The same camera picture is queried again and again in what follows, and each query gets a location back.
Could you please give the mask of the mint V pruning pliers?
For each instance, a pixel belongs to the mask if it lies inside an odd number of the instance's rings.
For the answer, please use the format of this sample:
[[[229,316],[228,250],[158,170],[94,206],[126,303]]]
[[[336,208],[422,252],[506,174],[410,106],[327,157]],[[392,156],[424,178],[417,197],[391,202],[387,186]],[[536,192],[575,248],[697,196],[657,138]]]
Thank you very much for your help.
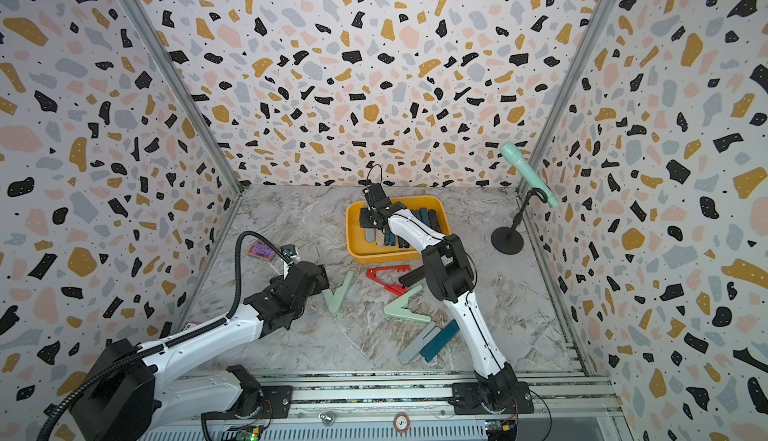
[[[330,314],[338,314],[346,300],[349,291],[356,280],[356,273],[354,271],[348,271],[345,275],[342,284],[333,289],[324,289],[321,291],[323,300],[328,308]]]

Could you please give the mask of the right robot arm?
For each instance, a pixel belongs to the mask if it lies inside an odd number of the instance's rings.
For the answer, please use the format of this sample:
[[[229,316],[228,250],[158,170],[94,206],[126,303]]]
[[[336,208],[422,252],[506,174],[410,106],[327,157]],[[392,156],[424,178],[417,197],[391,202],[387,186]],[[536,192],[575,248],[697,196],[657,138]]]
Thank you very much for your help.
[[[517,376],[480,311],[476,271],[460,238],[421,222],[403,203],[391,200],[379,183],[364,187],[363,195],[367,208],[361,226],[399,237],[421,255],[427,287],[457,322],[478,382],[494,394],[515,387]]]

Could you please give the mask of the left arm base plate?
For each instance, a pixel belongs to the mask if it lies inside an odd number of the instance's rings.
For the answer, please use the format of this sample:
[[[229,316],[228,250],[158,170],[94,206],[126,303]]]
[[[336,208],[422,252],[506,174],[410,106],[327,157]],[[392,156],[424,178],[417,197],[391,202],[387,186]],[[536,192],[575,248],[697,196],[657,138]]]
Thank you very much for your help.
[[[288,417],[294,389],[290,385],[261,386],[259,389],[248,388],[226,411],[209,412],[209,420],[278,420]]]

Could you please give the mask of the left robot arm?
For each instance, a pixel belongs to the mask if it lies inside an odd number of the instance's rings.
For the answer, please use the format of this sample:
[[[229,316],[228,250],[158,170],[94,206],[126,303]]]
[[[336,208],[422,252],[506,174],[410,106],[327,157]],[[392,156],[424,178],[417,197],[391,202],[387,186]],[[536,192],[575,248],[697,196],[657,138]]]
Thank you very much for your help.
[[[235,243],[234,298],[228,311],[194,328],[157,341],[132,344],[126,339],[104,349],[85,380],[47,412],[37,435],[47,440],[65,413],[71,414],[87,440],[137,440],[146,432],[199,416],[208,438],[210,417],[249,419],[275,416],[275,403],[242,365],[190,379],[188,373],[220,354],[288,330],[310,297],[329,286],[324,266],[299,260],[295,248],[266,246],[283,262],[283,273],[260,292],[243,294],[242,245]]]

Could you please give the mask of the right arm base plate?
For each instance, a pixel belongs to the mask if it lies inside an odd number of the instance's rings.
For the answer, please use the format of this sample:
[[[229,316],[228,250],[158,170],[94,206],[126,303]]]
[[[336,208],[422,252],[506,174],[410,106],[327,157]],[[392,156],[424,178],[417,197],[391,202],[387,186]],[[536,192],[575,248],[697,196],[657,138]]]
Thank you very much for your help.
[[[479,382],[454,383],[448,403],[457,415],[510,416],[534,412],[529,385],[521,381],[500,390]]]

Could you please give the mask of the grey pruning pliers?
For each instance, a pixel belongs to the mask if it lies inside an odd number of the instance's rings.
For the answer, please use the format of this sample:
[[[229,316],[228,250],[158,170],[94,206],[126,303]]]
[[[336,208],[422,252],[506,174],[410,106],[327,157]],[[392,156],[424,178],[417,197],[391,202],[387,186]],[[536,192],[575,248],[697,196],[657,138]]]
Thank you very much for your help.
[[[401,351],[398,360],[401,364],[407,365],[420,356],[421,351],[431,342],[441,331],[434,323],[426,325],[414,339]]]
[[[365,228],[364,229],[364,237],[366,243],[376,243],[376,233],[377,231],[372,228]]]

